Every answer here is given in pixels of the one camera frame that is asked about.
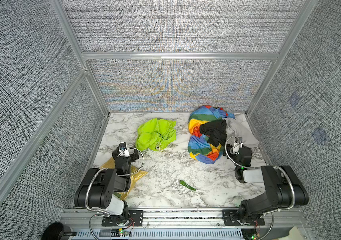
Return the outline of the grey cloth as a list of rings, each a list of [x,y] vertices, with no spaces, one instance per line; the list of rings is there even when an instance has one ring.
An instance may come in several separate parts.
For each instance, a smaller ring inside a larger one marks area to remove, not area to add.
[[[227,140],[232,137],[236,136],[242,139],[243,144],[251,148],[253,151],[258,147],[259,140],[257,140],[252,132],[247,129],[240,121],[233,119],[233,118],[225,118],[226,121],[226,135]]]

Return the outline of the neon green cloth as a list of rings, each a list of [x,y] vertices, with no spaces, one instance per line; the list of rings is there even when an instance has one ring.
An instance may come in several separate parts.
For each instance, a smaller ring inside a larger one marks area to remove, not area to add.
[[[176,140],[176,121],[151,119],[141,124],[137,129],[135,147],[144,151],[160,151]]]

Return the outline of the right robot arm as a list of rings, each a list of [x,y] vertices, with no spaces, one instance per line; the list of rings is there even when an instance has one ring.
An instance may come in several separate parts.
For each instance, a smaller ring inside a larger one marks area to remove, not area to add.
[[[263,184],[265,192],[243,200],[236,211],[223,211],[226,226],[264,224],[268,213],[305,206],[308,193],[290,166],[251,166],[252,149],[234,143],[225,146],[225,155],[235,165],[235,177],[240,183]]]

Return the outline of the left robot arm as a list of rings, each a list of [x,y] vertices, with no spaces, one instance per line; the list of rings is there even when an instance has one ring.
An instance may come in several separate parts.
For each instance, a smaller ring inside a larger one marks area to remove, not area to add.
[[[128,204],[115,193],[129,191],[131,176],[139,171],[131,170],[132,163],[140,155],[138,149],[121,143],[113,152],[113,167],[88,169],[75,193],[75,207],[101,214],[104,227],[129,225],[132,220]]]

